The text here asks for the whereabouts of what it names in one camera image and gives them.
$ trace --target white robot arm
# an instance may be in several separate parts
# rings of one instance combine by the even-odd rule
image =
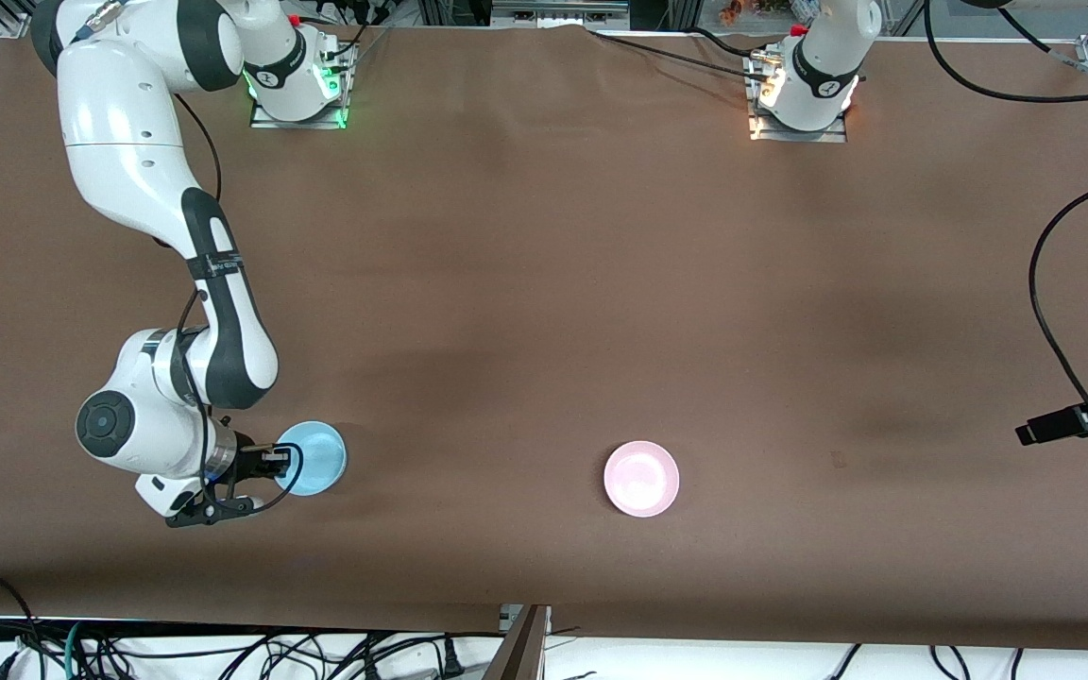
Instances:
[[[820,0],[805,35],[791,35],[769,51],[778,64],[759,103],[783,125],[813,133],[828,128],[850,106],[863,57],[880,35],[885,16],[876,0]]]
[[[138,493],[169,524],[210,524],[227,509],[245,516],[254,499],[189,503],[219,479],[233,485],[281,474],[290,456],[206,424],[200,409],[246,409],[267,395],[275,346],[228,221],[187,168],[170,95],[223,89],[245,69],[268,113],[302,120],[337,96],[320,74],[333,57],[321,50],[320,32],[292,25],[277,0],[47,0],[33,39],[57,74],[61,137],[78,193],[108,219],[177,251],[208,318],[184,333],[131,336],[108,383],[78,411],[78,442],[140,474]]]
[[[1063,10],[1088,0],[963,0],[978,8]],[[882,14],[874,0],[820,0],[820,14],[805,35],[768,48],[775,61],[759,103],[790,128],[828,128],[850,106],[858,67],[880,34]]]

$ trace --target electrical cable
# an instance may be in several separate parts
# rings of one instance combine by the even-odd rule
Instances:
[[[720,39],[720,36],[714,34],[712,30],[707,30],[706,27],[693,25],[691,27],[688,27],[687,30],[683,30],[683,33],[695,33],[698,35],[703,35],[704,38],[710,39],[713,45],[719,47],[720,50],[725,50],[726,52],[729,52],[730,54],[734,54],[738,57],[750,57],[750,53],[753,51],[753,50],[738,50],[737,47],[733,47],[733,45],[729,45],[728,42],[722,41],[722,39]]]
[[[1088,391],[1085,390],[1085,386],[1080,383],[1080,379],[1077,378],[1074,369],[1072,369],[1070,360],[1067,360],[1063,349],[1061,349],[1061,344],[1056,343],[1055,336],[1052,334],[1052,329],[1049,327],[1049,322],[1043,318],[1043,309],[1040,307],[1039,284],[1036,283],[1036,274],[1040,267],[1040,255],[1043,254],[1043,246],[1049,240],[1049,236],[1052,236],[1052,232],[1056,225],[1061,224],[1061,221],[1070,215],[1070,212],[1074,211],[1074,208],[1083,205],[1085,201],[1088,201],[1088,190],[1080,195],[1080,197],[1072,199],[1070,205],[1063,207],[1052,218],[1052,221],[1049,221],[1049,224],[1043,227],[1040,238],[1035,243],[1035,248],[1031,250],[1031,263],[1027,267],[1027,288],[1031,296],[1031,310],[1035,312],[1035,322],[1040,324],[1040,331],[1043,332],[1044,339],[1049,342],[1049,347],[1052,347],[1052,354],[1061,362],[1061,368],[1065,371],[1065,375],[1070,379],[1074,391],[1085,401],[1085,408],[1088,408]]]
[[[221,675],[220,677],[218,677],[218,680],[230,680],[231,677],[233,677],[234,672],[237,672],[238,668],[242,667],[242,664],[245,663],[246,659],[251,654],[254,654],[256,650],[258,650],[260,646],[267,645],[269,641],[272,641],[272,639],[276,638],[277,635],[280,635],[280,633],[267,633],[267,635],[259,638],[258,641],[255,641],[254,644],[251,644],[250,646],[243,648],[242,653],[238,654],[237,657],[234,657],[233,662],[228,663],[228,666],[225,666],[225,670],[221,671]]]
[[[205,125],[205,122],[202,120],[199,120],[199,116],[196,115],[195,109],[190,108],[190,103],[187,103],[187,100],[183,98],[183,95],[175,94],[174,98],[178,100],[178,103],[183,104],[184,109],[187,109],[187,112],[190,113],[190,120],[196,121],[196,125],[199,125],[199,132],[203,134],[203,141],[208,141],[208,150],[212,151],[212,169],[214,169],[214,171],[217,172],[217,190],[212,193],[212,197],[217,198],[217,202],[220,203],[221,158],[220,154],[217,154],[217,144],[212,143],[212,135],[208,133],[207,125]]]
[[[616,38],[614,35],[604,35],[601,33],[593,33],[596,38],[605,39],[608,42],[616,42],[618,45],[623,45],[623,47],[633,47],[635,50],[642,50],[644,52],[652,52],[654,54],[659,54],[662,57],[669,57],[671,60],[687,61],[688,64],[694,64],[696,66],[704,66],[704,69],[712,69],[714,72],[727,73],[730,75],[744,77],[746,81],[757,81],[759,83],[767,82],[767,76],[764,74],[746,73],[743,70],[730,69],[729,66],[721,66],[720,64],[712,64],[708,61],[693,60],[691,57],[685,57],[682,54],[677,54],[673,52],[666,52],[665,50],[657,50],[656,47],[648,47],[647,45],[641,45],[640,42],[632,42],[630,39]]]
[[[374,650],[372,651],[372,655],[370,657],[363,659],[363,666],[354,672],[348,680],[357,679],[357,677],[362,676],[363,671],[368,670],[368,668],[374,668],[378,663],[384,662],[384,659],[391,657],[391,655],[404,653],[406,650],[418,645],[432,644],[432,646],[434,646],[434,642],[442,641],[444,638],[446,638],[446,635],[409,638],[406,639],[406,641],[394,642],[394,644],[388,645],[387,647]]]
[[[960,662],[960,669],[963,671],[963,680],[972,680],[972,672],[968,671],[968,664],[963,663],[963,655],[960,654],[960,650],[955,648],[954,645],[949,646],[949,650],[951,650],[951,654],[955,655],[955,660]],[[950,680],[962,680],[960,677],[954,676],[953,672],[947,669],[945,666],[942,666],[942,662],[938,659],[938,645],[929,646],[929,658],[931,658],[931,662],[935,663],[935,666],[938,667],[938,670],[943,676],[950,677]]]
[[[289,645],[289,646],[288,645],[282,645],[281,642],[277,642],[277,641],[272,641],[272,642],[275,643],[275,645],[277,647],[281,648],[280,655],[272,655],[271,654],[272,642],[269,642],[269,644],[268,644],[268,660],[265,663],[263,663],[263,671],[259,672],[259,678],[261,680],[262,679],[269,679],[269,677],[271,677],[271,671],[275,670],[275,666],[279,663],[284,662],[284,659],[288,659],[288,662],[292,662],[292,663],[304,663],[304,662],[301,662],[301,659],[293,658],[293,653],[295,653],[295,651],[297,651],[297,647],[304,645],[308,641],[311,641],[311,639],[313,639],[316,636],[317,636],[316,633],[310,633],[310,635],[306,635],[300,642],[297,642],[297,644]],[[314,679],[319,679],[319,675],[317,675],[317,669],[313,668],[313,667],[310,667],[310,670],[313,671]]]
[[[82,625],[82,621],[77,620],[73,626],[70,626],[70,632],[65,635],[65,658],[61,662],[61,666],[65,668],[65,680],[74,680],[74,667],[72,663],[74,641],[77,639],[78,628]]]
[[[986,97],[992,97],[993,99],[1002,99],[1005,102],[1023,102],[1023,103],[1076,103],[1076,102],[1088,102],[1088,95],[1066,95],[1062,97],[1039,97],[1030,95],[1010,95],[1006,91],[998,91],[996,89],[988,89],[988,87],[977,85],[968,78],[963,77],[955,66],[951,65],[947,61],[945,57],[942,57],[942,51],[938,48],[938,41],[935,39],[935,29],[931,26],[932,12],[929,10],[929,0],[926,0],[927,8],[923,12],[923,25],[926,27],[926,42],[929,45],[929,51],[935,57],[935,61],[938,61],[938,65],[941,66],[947,75],[951,76],[953,81],[960,83],[960,85],[967,87],[978,95],[985,95]]]
[[[363,638],[363,641],[360,641],[359,644],[350,648],[349,653],[346,653],[344,657],[338,659],[337,666],[335,666],[335,669],[330,672],[330,676],[325,677],[325,680],[333,680],[335,677],[342,676],[342,672],[344,672],[351,663],[355,663],[355,659],[359,658],[359,655],[362,654],[366,646],[375,645],[378,642],[386,641],[392,636],[393,633],[368,633],[368,635]]]
[[[347,52],[347,50],[350,50],[351,47],[355,47],[355,44],[359,42],[359,38],[362,38],[363,32],[366,32],[366,30],[368,30],[368,25],[359,25],[359,30],[355,34],[355,37],[350,39],[350,42],[347,42],[346,46],[343,47],[341,50],[336,50],[336,51],[333,51],[333,52],[327,52],[326,55],[325,55],[325,58],[327,60],[333,60],[333,58],[335,58],[335,57],[338,57],[341,54],[345,54]]]
[[[207,296],[207,293],[200,292],[199,288],[195,288],[190,297],[187,297],[187,304],[183,307],[183,313],[178,314],[178,324],[175,327],[175,347],[178,348],[178,358],[181,358],[181,366],[183,368],[183,373],[187,379],[187,384],[190,386],[190,395],[196,401],[196,410],[199,411],[199,425],[200,425],[200,438],[199,438],[199,479],[200,483],[203,484],[203,497],[208,499],[208,503],[212,504],[212,507],[218,508],[218,511],[224,511],[225,507],[221,506],[220,499],[217,498],[217,492],[212,489],[212,482],[208,478],[208,410],[205,408],[205,401],[199,396],[199,387],[197,386],[195,379],[190,374],[190,369],[187,367],[187,345],[183,343],[184,336],[186,335],[185,329],[187,325],[187,314],[190,313],[190,307],[196,304],[201,296]],[[293,474],[293,478],[288,481],[288,486],[285,486],[280,494],[272,498],[271,503],[264,504],[258,508],[251,509],[251,511],[246,511],[247,517],[255,516],[261,511],[267,511],[280,504],[280,500],[284,500],[288,497],[293,487],[297,485],[297,479],[301,477],[301,470],[305,469],[305,452],[298,446],[298,444],[290,442],[281,442],[272,445],[272,450],[275,452],[277,448],[296,448],[297,456],[299,457],[299,463],[297,465],[297,472]]]
[[[205,657],[205,655],[232,655],[242,653],[246,651],[246,647],[228,647],[224,650],[205,650],[198,651],[198,653],[172,653],[172,654],[149,654],[149,653],[134,653],[129,650],[116,650],[118,655],[122,657],[132,658],[193,658],[193,657]]]
[[[27,622],[27,628],[29,628],[32,632],[32,638],[36,642],[36,646],[44,647],[45,645],[44,638],[39,636],[39,630],[36,629],[36,617],[32,615],[32,608],[27,606],[26,599],[23,598],[23,595],[18,594],[16,586],[8,582],[5,578],[0,577],[0,589],[8,591],[8,593],[10,593],[11,596],[14,598],[14,602],[16,602],[16,604],[18,605],[18,609],[23,613],[23,617],[25,617],[25,620]],[[47,680],[48,677],[47,669],[48,669],[48,664],[45,663],[45,658],[44,657],[39,658],[39,680]]]
[[[863,648],[862,642],[856,642],[850,646],[850,650],[846,650],[846,655],[842,657],[842,662],[838,664],[838,670],[829,677],[829,680],[841,680],[842,676],[846,675],[846,668],[850,668],[850,663],[855,660],[855,655],[858,654],[860,648]]]
[[[1018,20],[1014,17],[1014,14],[1010,13],[1010,11],[1006,11],[1005,9],[1002,8],[998,8],[998,13],[1001,14],[1002,18],[1005,18],[1005,22],[1009,23],[1009,25],[1013,27],[1014,30],[1018,32],[1018,35],[1022,35],[1023,38],[1027,39],[1027,42],[1030,42],[1031,45],[1034,45],[1034,47],[1039,48],[1041,52],[1044,52],[1044,54],[1049,54],[1050,57],[1055,58],[1055,60],[1059,60],[1062,63],[1070,64],[1073,69],[1079,70],[1080,73],[1088,75],[1088,66],[1086,66],[1083,63],[1079,63],[1079,61],[1077,60],[1072,60],[1072,58],[1053,50],[1052,47],[1047,47],[1047,45],[1043,41],[1041,41],[1041,39],[1036,38],[1036,36],[1033,35],[1031,32],[1028,30],[1026,26],[1019,23]]]
[[[1014,650],[1014,662],[1010,663],[1010,680],[1018,680],[1018,664],[1023,663],[1023,647]]]

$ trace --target blue plate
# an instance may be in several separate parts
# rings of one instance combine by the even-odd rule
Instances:
[[[329,490],[347,469],[347,445],[342,443],[338,431],[324,422],[308,420],[292,425],[280,436],[280,443],[297,444],[305,452],[305,469],[289,491],[294,496],[311,496]],[[275,478],[284,490],[297,473],[298,465],[301,456],[293,448],[293,463]]]

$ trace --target brown table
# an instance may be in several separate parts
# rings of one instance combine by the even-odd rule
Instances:
[[[1088,89],[1030,47],[945,51]],[[79,201],[54,83],[0,42],[0,576],[42,615],[458,630],[542,602],[584,633],[1088,646],[1088,441],[1013,433],[1077,400],[1025,276],[1088,189],[1088,103],[986,100],[918,42],[867,72],[846,146],[751,141],[737,78],[580,29],[393,32],[339,133],[193,98],[281,354],[233,424],[329,421],[351,463],[176,531],[73,422],[189,277]],[[1088,205],[1041,282],[1088,382]],[[601,491],[638,438],[683,473],[651,520]]]

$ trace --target pink plate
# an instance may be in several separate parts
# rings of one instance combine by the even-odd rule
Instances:
[[[616,448],[604,468],[607,496],[622,512],[653,517],[678,496],[678,466],[653,442],[629,442]]]

